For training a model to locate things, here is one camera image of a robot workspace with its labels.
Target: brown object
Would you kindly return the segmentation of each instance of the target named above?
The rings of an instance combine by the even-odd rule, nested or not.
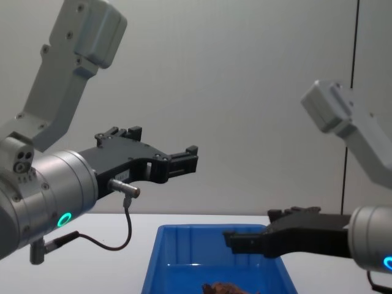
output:
[[[212,286],[204,284],[202,286],[203,294],[250,294],[242,291],[239,287],[230,283],[214,283]]]

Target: cable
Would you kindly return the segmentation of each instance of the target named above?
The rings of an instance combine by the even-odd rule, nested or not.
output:
[[[101,247],[105,250],[120,251],[120,250],[124,249],[125,247],[127,247],[127,245],[129,244],[129,241],[132,237],[132,223],[130,221],[129,212],[128,212],[127,208],[125,208],[124,210],[125,210],[125,217],[127,218],[127,223],[128,223],[128,237],[123,245],[121,245],[119,247],[110,247],[110,246],[106,246],[105,244],[102,244],[101,242],[98,242],[94,238],[87,236],[87,235],[84,235],[84,234],[79,234],[79,237],[87,239],[88,241],[93,242],[95,245],[98,245],[99,247]]]
[[[392,288],[388,288],[386,286],[381,286],[381,285],[375,284],[372,280],[372,276],[370,274],[370,271],[368,271],[366,274],[367,274],[367,280],[369,281],[370,286],[372,286],[373,291],[383,293],[383,294],[391,294],[392,293]]]

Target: white table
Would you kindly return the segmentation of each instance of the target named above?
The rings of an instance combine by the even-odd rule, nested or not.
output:
[[[137,294],[141,292],[157,228],[163,224],[268,224],[265,216],[131,215],[132,240],[120,252],[105,251],[78,239],[32,266],[23,248],[0,261],[0,293]],[[127,233],[122,214],[87,214],[48,235],[51,240],[78,230],[105,244],[122,244]],[[294,253],[283,257],[298,293],[372,293],[366,273],[354,261]],[[374,275],[392,284],[392,276]]]

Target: blue container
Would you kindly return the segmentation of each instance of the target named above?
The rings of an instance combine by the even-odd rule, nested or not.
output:
[[[297,294],[280,258],[234,255],[223,231],[260,232],[262,225],[164,225],[158,229],[142,294],[202,294],[229,282],[255,294]]]

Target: white wall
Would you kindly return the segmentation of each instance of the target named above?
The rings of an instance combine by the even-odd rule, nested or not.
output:
[[[361,0],[354,74],[355,99],[366,104],[392,138],[392,1]],[[377,186],[349,154],[346,213],[362,205],[392,205],[392,192]]]
[[[315,79],[350,81],[356,0],[116,0],[129,25],[51,150],[81,151],[111,126],[143,127],[167,153],[199,145],[198,172],[142,189],[133,211],[338,212],[344,145],[301,108]],[[23,106],[60,0],[0,1],[0,123]],[[122,197],[94,211],[121,212]]]

